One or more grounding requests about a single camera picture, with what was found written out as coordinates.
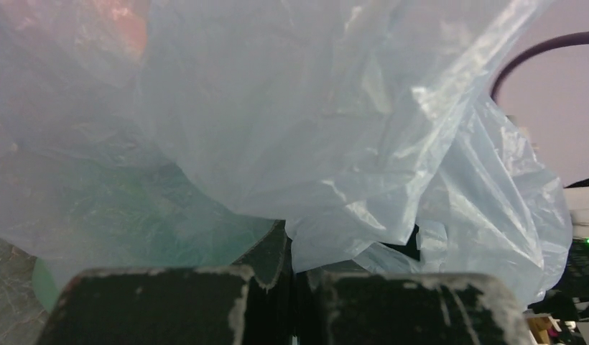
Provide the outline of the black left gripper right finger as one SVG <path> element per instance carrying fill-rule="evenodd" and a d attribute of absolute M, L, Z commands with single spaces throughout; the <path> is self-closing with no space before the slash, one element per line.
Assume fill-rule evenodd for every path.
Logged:
<path fill-rule="evenodd" d="M 304 274 L 305 344 L 531 344 L 510 290 L 479 274 Z"/>

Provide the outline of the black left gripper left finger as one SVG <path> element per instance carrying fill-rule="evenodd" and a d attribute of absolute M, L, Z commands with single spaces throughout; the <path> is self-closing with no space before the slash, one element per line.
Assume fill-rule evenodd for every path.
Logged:
<path fill-rule="evenodd" d="M 247 265 L 87 270 L 64 288 L 38 344 L 242 344 Z"/>

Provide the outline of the green trash bin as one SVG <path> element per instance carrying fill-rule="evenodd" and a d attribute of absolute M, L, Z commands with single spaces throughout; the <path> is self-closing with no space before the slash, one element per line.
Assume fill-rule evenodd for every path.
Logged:
<path fill-rule="evenodd" d="M 32 273 L 34 294 L 47 311 L 84 270 L 229 265 L 274 225 L 229 211 L 175 165 L 72 166 L 58 176 L 51 197 L 57 222 L 50 251 Z"/>

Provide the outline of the translucent blue trash bag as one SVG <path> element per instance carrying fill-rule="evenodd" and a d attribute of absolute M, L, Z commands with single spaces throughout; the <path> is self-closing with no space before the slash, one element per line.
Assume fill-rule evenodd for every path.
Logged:
<path fill-rule="evenodd" d="M 560 179 L 486 93 L 546 1 L 147 1 L 110 122 L 16 141 L 0 123 L 0 237 L 48 254 L 69 167 L 175 165 L 242 215 L 283 220 L 295 272 L 562 277 Z"/>

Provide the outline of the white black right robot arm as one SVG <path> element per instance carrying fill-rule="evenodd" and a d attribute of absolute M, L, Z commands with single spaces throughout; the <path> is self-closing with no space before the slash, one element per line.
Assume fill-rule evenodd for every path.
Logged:
<path fill-rule="evenodd" d="M 589 178 L 567 186 L 565 196 L 573 240 L 562 277 L 529 306 L 533 344 L 589 344 Z"/>

